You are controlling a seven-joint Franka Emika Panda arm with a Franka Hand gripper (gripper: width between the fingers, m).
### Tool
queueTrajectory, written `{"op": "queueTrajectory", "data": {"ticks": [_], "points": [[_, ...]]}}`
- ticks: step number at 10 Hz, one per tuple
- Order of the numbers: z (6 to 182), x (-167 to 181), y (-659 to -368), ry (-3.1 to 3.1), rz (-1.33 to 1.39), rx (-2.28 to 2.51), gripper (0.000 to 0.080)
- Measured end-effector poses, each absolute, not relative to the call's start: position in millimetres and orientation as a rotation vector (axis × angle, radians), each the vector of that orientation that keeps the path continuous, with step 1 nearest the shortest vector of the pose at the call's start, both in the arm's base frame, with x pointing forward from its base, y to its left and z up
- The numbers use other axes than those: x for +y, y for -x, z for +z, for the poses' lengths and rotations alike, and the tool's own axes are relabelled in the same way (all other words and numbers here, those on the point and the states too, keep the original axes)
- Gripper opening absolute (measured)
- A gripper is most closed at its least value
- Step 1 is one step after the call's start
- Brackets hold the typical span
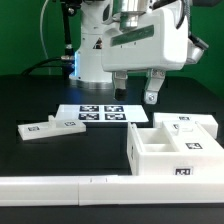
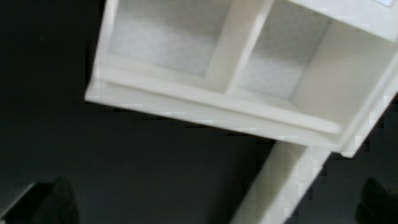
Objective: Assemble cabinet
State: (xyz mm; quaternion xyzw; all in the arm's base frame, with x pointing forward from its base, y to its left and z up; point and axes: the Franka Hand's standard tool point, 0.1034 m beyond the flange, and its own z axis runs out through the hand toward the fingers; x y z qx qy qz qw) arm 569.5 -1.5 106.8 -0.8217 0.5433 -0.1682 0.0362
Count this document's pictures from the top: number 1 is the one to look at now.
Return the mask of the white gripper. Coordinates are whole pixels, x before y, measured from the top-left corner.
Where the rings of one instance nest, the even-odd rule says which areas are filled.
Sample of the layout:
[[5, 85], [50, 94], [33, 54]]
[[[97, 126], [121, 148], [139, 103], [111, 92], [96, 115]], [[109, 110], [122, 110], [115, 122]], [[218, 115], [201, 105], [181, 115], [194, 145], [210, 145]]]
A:
[[126, 99], [126, 71], [151, 68], [147, 71], [144, 102], [156, 104], [165, 71], [180, 70], [186, 62], [187, 49], [187, 18], [177, 29], [175, 15], [168, 8], [143, 14], [138, 27], [129, 32], [121, 32], [118, 23], [109, 25], [103, 33], [101, 61], [104, 71], [116, 71], [113, 73], [114, 98]]

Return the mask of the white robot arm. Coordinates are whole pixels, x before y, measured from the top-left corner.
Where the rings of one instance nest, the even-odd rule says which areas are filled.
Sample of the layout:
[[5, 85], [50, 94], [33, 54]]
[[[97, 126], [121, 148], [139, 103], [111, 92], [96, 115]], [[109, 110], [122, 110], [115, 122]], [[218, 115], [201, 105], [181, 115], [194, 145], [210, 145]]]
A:
[[144, 72], [144, 102], [156, 103], [165, 74], [187, 61], [188, 10], [187, 0], [83, 0], [72, 81], [123, 101], [128, 74]]

